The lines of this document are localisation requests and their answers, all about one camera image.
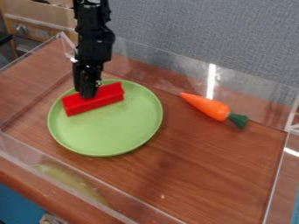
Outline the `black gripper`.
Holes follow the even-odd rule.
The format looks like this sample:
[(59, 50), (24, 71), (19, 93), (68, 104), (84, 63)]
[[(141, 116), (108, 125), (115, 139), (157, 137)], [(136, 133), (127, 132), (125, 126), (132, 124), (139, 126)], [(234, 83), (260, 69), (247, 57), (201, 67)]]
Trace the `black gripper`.
[(76, 26), (79, 44), (72, 63), (73, 87), (83, 99), (93, 98), (101, 85), (101, 66), (112, 58), (116, 35), (104, 25), (97, 29)]

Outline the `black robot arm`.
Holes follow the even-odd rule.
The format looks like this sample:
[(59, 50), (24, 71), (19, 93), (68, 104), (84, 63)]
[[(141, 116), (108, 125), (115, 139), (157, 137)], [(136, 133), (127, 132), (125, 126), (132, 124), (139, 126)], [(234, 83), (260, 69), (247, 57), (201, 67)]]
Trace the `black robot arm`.
[(72, 59), (72, 76), (75, 90), (83, 99), (93, 98), (101, 85), (104, 64), (112, 58), (115, 33), (107, 27), (111, 21), (108, 0), (72, 0), (75, 32), (79, 44)]

